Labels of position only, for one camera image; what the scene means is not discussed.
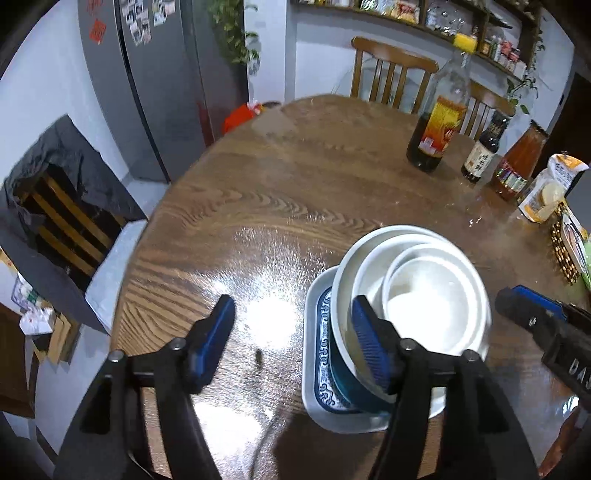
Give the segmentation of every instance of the white bowl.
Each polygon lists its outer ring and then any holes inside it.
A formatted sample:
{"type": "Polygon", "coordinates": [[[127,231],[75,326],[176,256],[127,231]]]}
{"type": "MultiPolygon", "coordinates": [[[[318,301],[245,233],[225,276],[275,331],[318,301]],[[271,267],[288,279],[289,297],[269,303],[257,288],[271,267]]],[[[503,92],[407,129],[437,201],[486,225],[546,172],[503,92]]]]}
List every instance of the white bowl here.
{"type": "MultiPolygon", "coordinates": [[[[346,255],[341,260],[335,280],[333,282],[333,294],[330,304],[330,325],[333,331],[336,346],[339,350],[339,355],[342,357],[348,370],[372,395],[388,403],[394,403],[396,400],[396,395],[385,394],[384,391],[374,383],[373,376],[367,367],[365,358],[363,357],[363,353],[357,340],[357,335],[355,334],[355,330],[351,324],[350,304],[356,273],[365,258],[374,248],[386,240],[408,233],[419,233],[443,241],[461,254],[463,262],[464,259],[467,262],[465,265],[465,271],[467,276],[470,278],[470,281],[475,286],[475,290],[478,295],[477,315],[485,319],[483,325],[484,332],[479,335],[477,329],[473,336],[473,340],[478,337],[482,339],[480,348],[476,349],[475,351],[477,351],[483,359],[486,358],[486,354],[488,352],[486,333],[492,321],[488,296],[486,295],[486,290],[482,284],[482,280],[480,279],[478,272],[470,263],[470,261],[465,257],[465,255],[463,255],[461,250],[455,247],[451,242],[446,240],[441,235],[417,226],[392,225],[370,232],[355,242],[355,244],[348,250],[346,255]]],[[[431,401],[430,417],[433,417],[441,412],[445,406],[445,397],[437,395],[435,391],[431,401]]]]}
{"type": "Polygon", "coordinates": [[[398,334],[431,352],[461,355],[474,337],[476,291],[448,245],[417,245],[400,254],[381,300],[384,318],[398,334]]]}
{"type": "Polygon", "coordinates": [[[330,302],[330,326],[345,365],[367,390],[389,403],[394,403],[396,395],[386,394],[375,384],[359,346],[357,334],[351,324],[350,304],[355,275],[364,259],[379,244],[405,233],[421,233],[447,242],[441,235],[414,225],[391,225],[368,233],[357,240],[341,260],[333,282],[330,302]]]}
{"type": "Polygon", "coordinates": [[[390,265],[388,272],[384,277],[381,298],[382,309],[384,308],[384,303],[388,302],[387,294],[383,294],[384,287],[391,280],[392,275],[400,266],[402,266],[407,261],[411,261],[414,258],[420,258],[423,256],[428,257],[432,255],[437,256],[440,254],[443,254],[445,258],[447,258],[457,268],[460,269],[460,271],[463,274],[462,279],[464,280],[465,278],[467,278],[469,284],[471,285],[471,289],[473,289],[476,295],[476,309],[474,314],[475,323],[473,324],[470,320],[468,330],[465,331],[465,334],[462,337],[461,341],[458,341],[456,347],[453,350],[440,352],[447,353],[449,355],[461,355],[464,350],[470,349],[474,350],[475,352],[478,352],[483,359],[486,359],[486,354],[488,353],[487,334],[492,322],[491,308],[488,302],[488,295],[486,294],[486,289],[484,288],[482,279],[480,278],[480,275],[474,268],[474,265],[472,265],[472,262],[470,262],[468,257],[458,247],[451,243],[448,243],[446,245],[416,245],[400,254],[390,265]],[[441,253],[441,249],[444,249],[447,252],[441,253]]]}
{"type": "Polygon", "coordinates": [[[416,245],[446,242],[422,233],[407,233],[386,240],[375,247],[359,266],[353,290],[351,304],[358,295],[365,295],[378,317],[384,318],[382,309],[382,284],[389,266],[397,256],[416,245]]]}

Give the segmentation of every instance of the wood grain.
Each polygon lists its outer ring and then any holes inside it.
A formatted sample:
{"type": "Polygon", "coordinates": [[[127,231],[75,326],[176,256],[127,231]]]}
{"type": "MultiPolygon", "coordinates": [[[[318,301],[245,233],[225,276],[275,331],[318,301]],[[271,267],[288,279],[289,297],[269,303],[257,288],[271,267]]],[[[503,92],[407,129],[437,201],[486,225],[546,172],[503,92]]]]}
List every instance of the wood grain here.
{"type": "MultiPolygon", "coordinates": [[[[457,135],[431,175],[407,161],[416,120],[338,96],[267,111],[214,144],[150,219],[126,271],[112,347],[154,351],[232,295],[235,328],[214,381],[193,399],[224,478],[367,478],[382,434],[316,425],[301,399],[301,363],[308,287],[375,228],[412,224],[444,235],[472,260],[491,300],[524,284],[587,305],[583,286],[570,287],[557,269],[547,228],[486,180],[463,178],[470,138],[457,135]]],[[[487,364],[541,460],[571,393],[542,366],[531,337],[496,313],[490,344],[487,364]]],[[[154,403],[145,408],[158,445],[154,403]]],[[[441,416],[422,473],[434,468],[440,427],[441,416]]],[[[161,448],[152,451],[166,472],[161,448]]]]}

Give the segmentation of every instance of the screw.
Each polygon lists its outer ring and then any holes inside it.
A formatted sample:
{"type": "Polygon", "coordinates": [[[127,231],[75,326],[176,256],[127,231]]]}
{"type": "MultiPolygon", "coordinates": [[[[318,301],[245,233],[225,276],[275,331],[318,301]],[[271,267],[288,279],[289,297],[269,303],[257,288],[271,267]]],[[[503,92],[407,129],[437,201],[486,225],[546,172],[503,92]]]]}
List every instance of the screw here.
{"type": "Polygon", "coordinates": [[[400,340],[400,346],[403,350],[411,352],[417,347],[417,343],[412,338],[403,338],[400,340]]]}
{"type": "Polygon", "coordinates": [[[474,350],[464,350],[462,356],[469,362],[475,362],[476,360],[480,359],[480,355],[478,355],[478,353],[476,353],[474,350]]]}
{"type": "Polygon", "coordinates": [[[187,341],[184,338],[173,338],[172,340],[170,340],[170,343],[168,344],[168,346],[172,349],[172,350],[180,350],[181,348],[184,348],[184,346],[186,345],[187,341]]]}
{"type": "Polygon", "coordinates": [[[108,356],[109,362],[118,362],[124,355],[123,350],[113,350],[108,356]]]}

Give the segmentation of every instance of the chair backrest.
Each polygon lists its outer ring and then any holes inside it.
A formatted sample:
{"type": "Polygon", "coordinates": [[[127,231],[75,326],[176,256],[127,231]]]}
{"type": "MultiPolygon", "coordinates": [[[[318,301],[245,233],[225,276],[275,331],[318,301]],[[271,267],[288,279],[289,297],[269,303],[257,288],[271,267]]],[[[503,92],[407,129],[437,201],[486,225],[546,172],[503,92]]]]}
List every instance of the chair backrest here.
{"type": "Polygon", "coordinates": [[[17,188],[16,195],[29,212],[46,217],[36,238],[39,253],[86,290],[126,220],[77,199],[65,172],[55,166],[32,185],[17,188]]]}
{"type": "Polygon", "coordinates": [[[481,104],[484,105],[484,110],[482,111],[482,116],[478,122],[476,133],[472,137],[474,139],[478,138],[484,130],[486,120],[491,110],[498,110],[501,113],[504,113],[506,116],[515,115],[515,107],[511,105],[508,100],[494,92],[491,92],[488,88],[482,86],[480,83],[475,82],[474,80],[470,80],[470,96],[474,99],[474,107],[472,108],[472,114],[470,115],[466,129],[464,130],[464,134],[468,135],[469,137],[471,137],[476,118],[479,116],[478,110],[481,104]]]}
{"type": "Polygon", "coordinates": [[[369,53],[377,60],[374,71],[374,81],[369,94],[369,101],[375,102],[378,96],[378,89],[382,79],[382,66],[384,62],[389,63],[388,73],[386,76],[386,84],[382,94],[381,103],[387,105],[390,99],[390,92],[392,90],[392,81],[394,79],[394,69],[396,65],[400,65],[402,70],[400,72],[400,79],[394,95],[394,103],[392,107],[399,108],[400,100],[402,99],[402,92],[404,91],[404,84],[408,69],[424,70],[423,81],[418,89],[417,97],[415,98],[412,113],[417,113],[423,102],[425,90],[431,78],[431,74],[439,70],[437,62],[425,57],[420,57],[406,52],[400,48],[393,47],[385,43],[380,43],[374,40],[369,40],[363,37],[354,37],[351,40],[351,45],[355,50],[355,68],[353,70],[353,83],[351,85],[351,97],[359,96],[359,84],[361,83],[361,67],[363,63],[363,52],[369,53]]]}

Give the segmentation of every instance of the glass bottle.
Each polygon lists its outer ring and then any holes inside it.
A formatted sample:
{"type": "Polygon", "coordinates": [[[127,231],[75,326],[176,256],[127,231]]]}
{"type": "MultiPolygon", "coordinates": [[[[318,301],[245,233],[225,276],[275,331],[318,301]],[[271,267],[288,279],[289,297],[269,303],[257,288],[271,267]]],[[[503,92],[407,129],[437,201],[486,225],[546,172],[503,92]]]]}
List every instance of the glass bottle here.
{"type": "Polygon", "coordinates": [[[422,171],[431,172],[460,128],[470,101],[470,59],[476,39],[458,33],[451,59],[429,84],[426,100],[407,148],[407,158],[422,171]]]}
{"type": "Polygon", "coordinates": [[[509,118],[500,111],[492,115],[491,123],[480,135],[468,158],[462,165],[462,174],[472,183],[482,177],[482,173],[490,165],[499,150],[499,140],[509,124],[509,118]]]}
{"type": "Polygon", "coordinates": [[[528,182],[548,134],[533,120],[530,127],[505,154],[492,177],[491,186],[505,200],[515,197],[528,182]]]}

